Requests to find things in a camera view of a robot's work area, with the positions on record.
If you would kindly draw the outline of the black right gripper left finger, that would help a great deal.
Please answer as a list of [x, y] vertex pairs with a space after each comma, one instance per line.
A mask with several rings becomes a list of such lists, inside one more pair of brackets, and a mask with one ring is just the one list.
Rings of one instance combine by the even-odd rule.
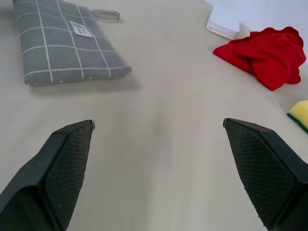
[[93, 120], [53, 132], [0, 194], [2, 231], [65, 231], [86, 172]]

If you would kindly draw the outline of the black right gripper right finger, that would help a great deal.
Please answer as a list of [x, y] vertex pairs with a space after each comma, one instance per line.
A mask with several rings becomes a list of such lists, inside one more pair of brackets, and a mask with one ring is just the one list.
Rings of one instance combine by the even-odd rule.
[[236, 168], [258, 217], [269, 231], [308, 229], [308, 165], [274, 131], [223, 121]]

